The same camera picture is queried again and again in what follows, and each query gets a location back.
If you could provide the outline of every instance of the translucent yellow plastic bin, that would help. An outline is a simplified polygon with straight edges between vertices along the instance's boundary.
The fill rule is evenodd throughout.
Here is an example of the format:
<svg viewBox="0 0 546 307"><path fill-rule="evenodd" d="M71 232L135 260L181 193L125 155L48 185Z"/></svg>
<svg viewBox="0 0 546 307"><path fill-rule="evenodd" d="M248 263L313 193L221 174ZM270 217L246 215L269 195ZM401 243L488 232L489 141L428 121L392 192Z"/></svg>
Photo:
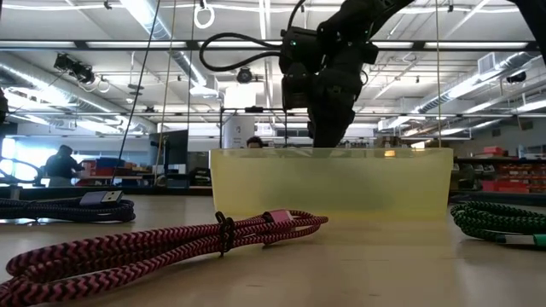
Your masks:
<svg viewBox="0 0 546 307"><path fill-rule="evenodd" d="M212 150L217 210L233 216L295 209L330 217L443 219L448 148Z"/></svg>

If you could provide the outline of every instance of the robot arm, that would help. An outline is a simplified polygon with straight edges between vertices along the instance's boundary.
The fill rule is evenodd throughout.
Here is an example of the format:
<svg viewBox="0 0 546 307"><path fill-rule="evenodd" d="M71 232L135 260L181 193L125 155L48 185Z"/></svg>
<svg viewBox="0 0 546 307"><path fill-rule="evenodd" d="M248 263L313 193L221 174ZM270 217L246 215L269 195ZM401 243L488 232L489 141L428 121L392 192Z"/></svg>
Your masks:
<svg viewBox="0 0 546 307"><path fill-rule="evenodd" d="M520 9L543 53L546 52L546 0L509 0ZM203 65L214 72L242 67L266 56L278 56L282 79L284 109L307 108L309 135L313 147L336 147L355 113L352 108L364 86L361 71L364 63L374 64L379 53L369 40L400 9L413 0L346 0L340 10L322 22L316 31L292 26L293 18L305 0L296 4L282 31L280 52L264 52L241 63L214 67L206 63L203 53L208 44L219 38L242 38L264 47L275 46L248 36L221 33L207 39L201 46Z"/></svg>

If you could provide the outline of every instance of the black cable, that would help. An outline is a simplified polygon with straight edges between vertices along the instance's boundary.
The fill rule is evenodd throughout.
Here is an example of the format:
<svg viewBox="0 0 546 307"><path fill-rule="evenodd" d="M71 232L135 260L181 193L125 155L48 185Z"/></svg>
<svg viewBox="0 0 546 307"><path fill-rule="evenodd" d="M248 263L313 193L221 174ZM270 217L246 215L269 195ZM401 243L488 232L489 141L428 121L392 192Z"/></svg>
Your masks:
<svg viewBox="0 0 546 307"><path fill-rule="evenodd" d="M0 200L0 219L52 218L78 223L129 222L135 219L133 202L121 200L115 205L81 206L81 198L71 200L22 201Z"/></svg>
<svg viewBox="0 0 546 307"><path fill-rule="evenodd" d="M203 42L203 44L201 45L201 48L199 50L199 59L201 61L201 63L203 64L203 66L210 70L210 71L213 71L213 72L227 72L227 71L230 71L230 70L234 70L234 69L237 69L239 67L244 67L245 65L251 63L251 62L254 62L256 60L259 60L259 59L262 59L262 58L265 58L265 57L268 57L268 56L283 56L281 54L281 52L278 52L278 51L266 51L264 53L261 53L259 55L254 55L254 56L251 56L243 61L240 61L240 62L237 62L233 65L228 65L228 66L224 66L224 67L215 67L209 63L206 62L205 60L205 50L206 48L208 47L208 45L216 40L219 40L220 38L239 38L239 39L242 39L242 40L248 40L248 41L251 41L253 43L256 43L256 44L259 44L261 46L264 46L266 48L270 48L270 49L280 49L281 46L278 46L278 45L274 45L272 43L266 43L266 42L263 42L263 41L260 41L259 39L256 39L256 38L252 38L252 37L249 37L248 35L244 35L244 34L239 34L239 33L232 33L232 32L226 32L226 33L219 33L219 34L216 34L216 35L212 35L211 37L209 37L205 42Z"/></svg>
<svg viewBox="0 0 546 307"><path fill-rule="evenodd" d="M362 70L361 73L363 73L364 76L366 77L366 82L364 82L364 83L362 84L362 86L364 86L364 85L368 84L369 77L368 77L368 74L367 74L364 70Z"/></svg>
<svg viewBox="0 0 546 307"><path fill-rule="evenodd" d="M299 7L302 6L304 2L305 0L299 0L298 4L293 7L292 13L290 14L290 19L288 20L287 30L292 27L293 18L296 16L296 12L298 12Z"/></svg>
<svg viewBox="0 0 546 307"><path fill-rule="evenodd" d="M118 162L113 168L113 175L110 185L113 185L113 180L116 177L116 172L119 168L119 162L121 161L121 156L123 154L123 149L125 148L125 142L127 141L127 135L129 134L129 128L131 127L131 121L133 120L133 114L135 113L135 107L137 106L138 96L140 94L140 89L142 88L142 77L144 75L144 70L146 69L146 61L148 60L148 54L150 52L150 45L152 44L152 39L154 38L155 24L157 21L158 14L160 12L161 0L157 1L157 6L155 8L154 23L152 29L150 30L150 36L148 38L148 47L146 47L146 53L144 54L144 61L142 62L142 69L140 71L140 78L138 79L138 86L136 87L135 100L133 101L133 107L131 109L131 114L129 115L129 121L127 122L127 128L125 128L125 133L123 135L123 140L121 141L121 148L119 149Z"/></svg>

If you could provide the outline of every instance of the hanging wire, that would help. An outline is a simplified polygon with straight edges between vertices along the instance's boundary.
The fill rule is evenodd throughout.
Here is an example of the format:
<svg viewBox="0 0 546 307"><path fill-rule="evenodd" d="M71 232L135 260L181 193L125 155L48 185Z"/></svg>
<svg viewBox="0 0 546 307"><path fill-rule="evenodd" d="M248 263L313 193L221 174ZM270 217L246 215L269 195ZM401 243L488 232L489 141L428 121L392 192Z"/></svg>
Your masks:
<svg viewBox="0 0 546 307"><path fill-rule="evenodd" d="M195 23L192 22L191 23L191 40L193 41L194 40L194 37L195 37ZM189 64L190 65L193 65L193 59L194 59L194 51L189 51ZM193 74L194 70L193 69L190 69L189 70L189 74L188 74L188 98L186 99L187 103L188 103L188 110L186 110L186 114L187 115L187 123L188 123L188 140L189 140L189 111L191 109L191 94L189 92L189 87L191 86L191 77L192 77L192 74ZM188 170L189 170L189 151L186 151L186 170L185 170L185 173L188 174Z"/></svg>
<svg viewBox="0 0 546 307"><path fill-rule="evenodd" d="M436 2L436 77L438 78L436 84L438 85L438 97L442 96L442 89L440 87L440 22L439 22L439 5L438 0ZM438 104L438 147L442 147L442 104Z"/></svg>
<svg viewBox="0 0 546 307"><path fill-rule="evenodd" d="M118 162L116 163L116 166L113 169L112 180L110 182L111 185L113 185L113 180L115 179L116 172L118 171L118 168L119 168L119 162L121 161L121 156L122 156L123 150L125 148L125 142L127 141L127 135L129 134L129 129L131 127L131 121L133 120L133 115L135 113L135 107L137 106L138 96L140 94L140 89L141 89L141 85L142 85L142 77L144 75L144 69L146 69L146 61L148 60L148 54L150 52L150 45L152 44L152 39L154 38L155 25L156 25L156 22L157 22L158 14L160 12L160 4L161 4L161 0L158 0L157 1L157 6L155 8L154 23L152 25L152 29L150 31L150 36L148 38L148 46L146 47L146 53L144 54L144 61L142 62L142 69L140 71L140 76L139 76L139 79L138 79L138 86L136 87L135 100L133 101L133 107L131 109L131 114L129 115L129 120L127 121L127 127L125 128L125 133L124 133L123 139L121 141L121 148L119 149Z"/></svg>
<svg viewBox="0 0 546 307"><path fill-rule="evenodd" d="M169 77L171 76L172 41L174 40L175 20L177 19L176 6L177 6L177 0L174 0L174 9L172 9L171 42L169 44L169 60L167 62L167 79L165 82L165 94L163 95L163 112L161 112L161 121L160 121L161 122L160 144L158 146L157 157L155 158L154 185L157 183L157 169L160 165L161 150L163 149L163 129L165 126L165 110L167 107L167 95L169 92Z"/></svg>

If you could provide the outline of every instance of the white ring hook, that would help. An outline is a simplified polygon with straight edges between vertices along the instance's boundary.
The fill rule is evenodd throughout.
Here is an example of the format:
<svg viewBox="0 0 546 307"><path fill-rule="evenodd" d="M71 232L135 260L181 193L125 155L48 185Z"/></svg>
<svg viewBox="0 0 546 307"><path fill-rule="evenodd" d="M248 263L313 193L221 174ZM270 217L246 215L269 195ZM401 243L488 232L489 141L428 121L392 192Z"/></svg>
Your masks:
<svg viewBox="0 0 546 307"><path fill-rule="evenodd" d="M212 25L212 23L214 22L214 18L215 18L214 9L212 7L209 7L208 5L206 5L206 2L204 2L204 4L205 5L204 5L203 8L195 8L194 9L194 23L195 23L195 26L197 26L200 29L207 29L209 26ZM204 25L201 24L199 22L199 18L197 18L199 16L200 11L209 11L209 14L211 15L208 22L206 24L204 24Z"/></svg>

